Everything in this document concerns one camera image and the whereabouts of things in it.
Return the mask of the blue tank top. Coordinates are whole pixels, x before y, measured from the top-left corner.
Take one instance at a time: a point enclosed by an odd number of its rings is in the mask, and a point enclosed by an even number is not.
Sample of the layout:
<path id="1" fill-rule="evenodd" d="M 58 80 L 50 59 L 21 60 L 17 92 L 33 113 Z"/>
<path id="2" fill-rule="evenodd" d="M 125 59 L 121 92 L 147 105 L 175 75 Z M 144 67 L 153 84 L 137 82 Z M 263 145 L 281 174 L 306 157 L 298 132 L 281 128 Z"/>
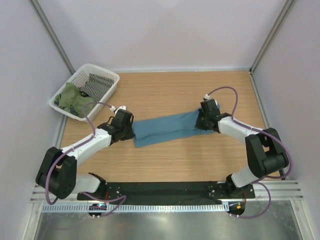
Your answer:
<path id="1" fill-rule="evenodd" d="M 213 130 L 195 128 L 198 110 L 135 121 L 132 125 L 136 148 L 197 135 Z"/>

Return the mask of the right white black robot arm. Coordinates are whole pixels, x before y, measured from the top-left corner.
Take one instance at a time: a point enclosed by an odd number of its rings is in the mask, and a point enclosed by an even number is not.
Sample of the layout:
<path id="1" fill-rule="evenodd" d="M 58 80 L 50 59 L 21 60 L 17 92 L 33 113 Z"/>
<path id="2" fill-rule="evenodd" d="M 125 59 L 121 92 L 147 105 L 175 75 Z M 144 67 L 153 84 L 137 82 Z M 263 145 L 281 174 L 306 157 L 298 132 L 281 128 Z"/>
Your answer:
<path id="1" fill-rule="evenodd" d="M 288 167 L 290 161 L 274 128 L 255 128 L 221 113 L 214 99 L 200 103 L 195 127 L 235 138 L 245 145 L 247 165 L 226 177 L 225 192 L 239 198 L 252 183 Z"/>

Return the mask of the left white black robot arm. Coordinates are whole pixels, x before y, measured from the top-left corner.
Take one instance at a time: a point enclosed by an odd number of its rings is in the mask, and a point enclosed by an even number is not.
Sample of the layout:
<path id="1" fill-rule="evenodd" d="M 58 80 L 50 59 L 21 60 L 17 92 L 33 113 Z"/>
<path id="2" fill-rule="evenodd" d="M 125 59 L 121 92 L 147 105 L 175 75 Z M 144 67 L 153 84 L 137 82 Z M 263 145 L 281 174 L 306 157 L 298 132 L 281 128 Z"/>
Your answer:
<path id="1" fill-rule="evenodd" d="M 93 132 L 70 146 L 49 148 L 43 158 L 35 182 L 50 194 L 63 200 L 77 194 L 78 200 L 105 200 L 106 181 L 95 173 L 78 174 L 78 167 L 89 157 L 119 141 L 134 137 L 134 116 L 125 107 L 116 109 L 108 122 L 100 124 Z"/>

